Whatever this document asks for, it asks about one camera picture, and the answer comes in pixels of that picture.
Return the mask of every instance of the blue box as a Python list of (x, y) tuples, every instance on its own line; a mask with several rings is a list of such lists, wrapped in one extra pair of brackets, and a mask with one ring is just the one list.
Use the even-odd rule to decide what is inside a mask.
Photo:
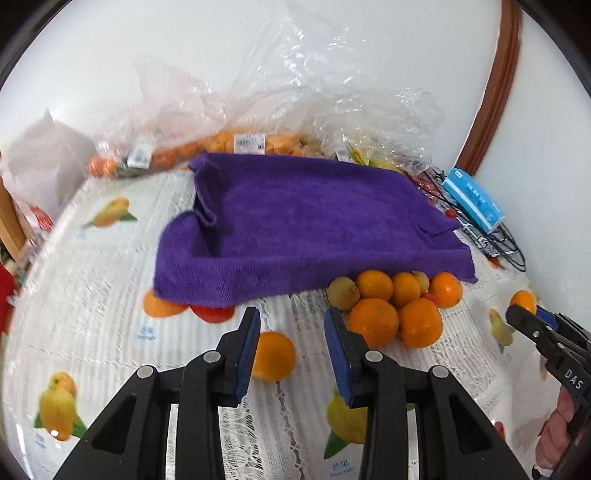
[(492, 201), (474, 179), (459, 168), (452, 168), (443, 182), (443, 188), (462, 205), (480, 228), (491, 233), (505, 218), (505, 214)]

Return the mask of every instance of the clear plastic wrap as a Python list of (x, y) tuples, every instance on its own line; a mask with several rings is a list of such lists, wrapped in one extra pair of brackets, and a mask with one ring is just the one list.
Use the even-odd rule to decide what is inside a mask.
[(118, 112), (95, 135), (94, 176), (121, 178), (165, 170), (204, 150), (225, 123), (224, 104), (204, 81), (167, 63), (135, 63), (142, 104)]
[(427, 168), (443, 114), (423, 90), (368, 87), (382, 69), (365, 32), (293, 2), (261, 31), (224, 94), (162, 61), (138, 62), (144, 103), (97, 134), (90, 173), (137, 176), (203, 151), (334, 158), (343, 148), (358, 163)]
[(301, 130), (318, 138), (328, 157), (417, 175), (431, 161), (431, 139), (443, 118), (425, 90), (375, 88), (318, 101)]

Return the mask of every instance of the metal screw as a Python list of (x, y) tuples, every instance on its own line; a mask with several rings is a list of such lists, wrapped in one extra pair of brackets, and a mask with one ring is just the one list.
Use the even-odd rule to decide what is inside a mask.
[(143, 367), (138, 368), (138, 377), (140, 378), (151, 377), (153, 373), (154, 369), (149, 365), (144, 365)]
[(447, 378), (449, 375), (449, 370), (445, 367), (442, 367), (441, 365), (435, 365), (433, 367), (433, 375), (435, 375), (437, 378)]
[(207, 352), (205, 355), (203, 355), (203, 359), (208, 364), (214, 364), (215, 362), (220, 360), (221, 357), (222, 357), (222, 355), (220, 354), (220, 352), (216, 352), (215, 350), (211, 350), (211, 351)]
[(384, 358), (384, 356), (380, 352), (378, 352), (377, 350), (370, 350), (369, 352), (367, 352), (365, 354), (365, 359), (368, 362), (374, 362), (374, 363), (381, 362), (383, 358)]

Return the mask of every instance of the blue gripper pad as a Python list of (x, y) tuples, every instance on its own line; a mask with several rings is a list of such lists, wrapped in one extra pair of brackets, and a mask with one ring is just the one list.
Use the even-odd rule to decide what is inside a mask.
[(259, 335), (261, 334), (261, 314), (254, 309), (251, 324), (242, 344), (242, 350), (236, 365), (236, 389), (234, 398), (240, 403), (242, 397), (248, 392), (248, 384), (251, 382), (252, 364), (255, 361), (256, 347), (258, 346)]
[(324, 314), (324, 336), (326, 337), (326, 345), (329, 347), (330, 362), (332, 363), (333, 371), (335, 372), (336, 386), (339, 389), (339, 395), (343, 397), (345, 404), (350, 407), (353, 405), (351, 371), (331, 309), (326, 310), (326, 313)]
[(535, 316), (537, 316), (540, 320), (550, 325), (552, 327), (552, 330), (554, 330), (555, 332), (558, 330), (558, 322), (556, 321), (556, 317), (548, 310), (538, 305), (535, 311)]

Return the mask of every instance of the kiwi fruit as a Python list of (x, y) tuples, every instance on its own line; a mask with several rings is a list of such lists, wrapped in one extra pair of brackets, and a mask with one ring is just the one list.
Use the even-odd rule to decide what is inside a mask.
[(348, 312), (359, 301), (359, 289), (349, 277), (334, 279), (327, 290), (330, 306)]

